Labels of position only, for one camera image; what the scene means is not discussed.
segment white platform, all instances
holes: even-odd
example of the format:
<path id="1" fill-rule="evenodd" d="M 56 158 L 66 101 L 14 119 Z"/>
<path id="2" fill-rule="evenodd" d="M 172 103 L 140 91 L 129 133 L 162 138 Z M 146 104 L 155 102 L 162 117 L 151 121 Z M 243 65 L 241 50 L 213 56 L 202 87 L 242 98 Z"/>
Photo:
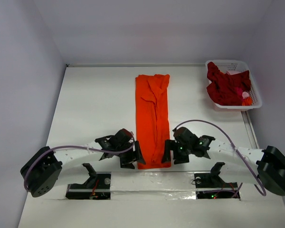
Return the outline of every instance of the white platform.
<path id="1" fill-rule="evenodd" d="M 50 130 L 48 145 L 82 145 L 121 128 L 135 133 L 135 77 L 170 74 L 168 105 L 170 130 L 188 119 L 203 119 L 222 127 L 237 146 L 251 147 L 240 112 L 215 112 L 209 99 L 204 67 L 71 67 L 67 68 Z M 197 136 L 224 136 L 204 123 L 186 125 Z M 208 171 L 214 161 L 190 157 L 190 163 L 147 171 Z M 117 158 L 92 163 L 96 171 L 122 170 Z M 129 179 L 138 178 L 129 173 Z M 124 179 L 115 182 L 133 188 Z M 180 189 L 188 190 L 184 181 Z M 273 194 L 262 197 L 244 185 L 237 199 L 189 200 L 129 197 L 107 201 L 61 199 L 65 189 L 53 189 L 40 198 L 29 194 L 19 227 L 285 227 L 285 206 Z"/>

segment pink object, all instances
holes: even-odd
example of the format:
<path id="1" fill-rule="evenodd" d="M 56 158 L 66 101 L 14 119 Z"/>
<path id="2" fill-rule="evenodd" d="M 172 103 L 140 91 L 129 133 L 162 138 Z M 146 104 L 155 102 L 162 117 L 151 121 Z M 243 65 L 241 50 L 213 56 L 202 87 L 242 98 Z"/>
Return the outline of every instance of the pink object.
<path id="1" fill-rule="evenodd" d="M 243 93 L 242 93 L 242 97 L 243 97 L 244 99 L 248 98 L 248 97 L 249 97 L 249 93 L 243 92 Z"/>
<path id="2" fill-rule="evenodd" d="M 228 75 L 236 75 L 236 74 L 239 74 L 240 72 L 236 71 L 236 70 L 228 70 L 227 71 L 227 74 Z"/>

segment metal edge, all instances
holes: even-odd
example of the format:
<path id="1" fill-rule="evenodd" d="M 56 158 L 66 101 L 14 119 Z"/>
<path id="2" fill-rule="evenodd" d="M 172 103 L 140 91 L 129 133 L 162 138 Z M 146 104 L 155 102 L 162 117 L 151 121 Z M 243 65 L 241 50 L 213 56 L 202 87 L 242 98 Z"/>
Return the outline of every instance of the metal edge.
<path id="1" fill-rule="evenodd" d="M 252 149 L 259 149 L 260 147 L 257 142 L 257 137 L 253 129 L 249 113 L 247 111 L 242 112 L 242 116 Z"/>
<path id="2" fill-rule="evenodd" d="M 67 64 L 67 67 L 204 67 L 204 63 L 188 64 Z"/>

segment red wire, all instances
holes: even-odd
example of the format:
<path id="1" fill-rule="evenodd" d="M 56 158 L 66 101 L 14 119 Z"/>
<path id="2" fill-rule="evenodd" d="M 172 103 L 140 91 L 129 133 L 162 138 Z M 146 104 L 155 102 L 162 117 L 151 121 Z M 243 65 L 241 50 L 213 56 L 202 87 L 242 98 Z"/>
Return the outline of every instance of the red wire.
<path id="1" fill-rule="evenodd" d="M 95 189 L 97 188 L 98 182 L 99 182 L 99 180 L 96 181 L 96 184 L 95 184 L 95 186 L 94 186 L 94 188 L 93 188 L 93 190 L 92 190 L 91 196 L 94 196 L 94 191 L 95 191 Z"/>
<path id="2" fill-rule="evenodd" d="M 229 185 L 232 187 L 232 190 L 234 191 L 234 187 L 233 187 L 233 185 L 232 185 L 231 183 L 229 183 Z"/>

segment white wall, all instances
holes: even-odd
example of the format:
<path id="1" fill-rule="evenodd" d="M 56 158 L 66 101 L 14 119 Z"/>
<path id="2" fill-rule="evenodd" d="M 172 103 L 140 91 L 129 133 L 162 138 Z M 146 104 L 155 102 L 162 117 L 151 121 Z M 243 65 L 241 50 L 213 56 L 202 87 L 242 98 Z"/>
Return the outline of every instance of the white wall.
<path id="1" fill-rule="evenodd" d="M 285 154 L 285 0 L 274 0 L 244 59 L 263 100 L 262 108 L 250 112 L 259 144 Z"/>
<path id="2" fill-rule="evenodd" d="M 0 228 L 18 225 L 20 168 L 47 136 L 65 64 L 31 0 L 0 0 Z"/>
<path id="3" fill-rule="evenodd" d="M 71 64 L 239 58 L 271 0 L 34 0 Z"/>

